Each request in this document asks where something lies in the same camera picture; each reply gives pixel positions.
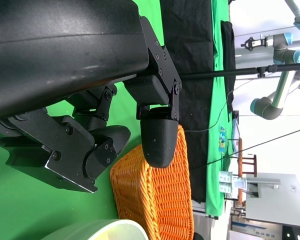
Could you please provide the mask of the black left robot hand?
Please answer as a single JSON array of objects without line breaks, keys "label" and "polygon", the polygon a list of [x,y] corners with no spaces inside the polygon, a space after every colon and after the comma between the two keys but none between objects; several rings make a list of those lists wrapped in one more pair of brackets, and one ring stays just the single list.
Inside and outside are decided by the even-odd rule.
[{"label": "black left robot hand", "polygon": [[131,0],[0,0],[0,147],[7,165],[58,189],[94,193],[130,130],[108,125],[122,82],[144,157],[174,157],[180,76]]}]

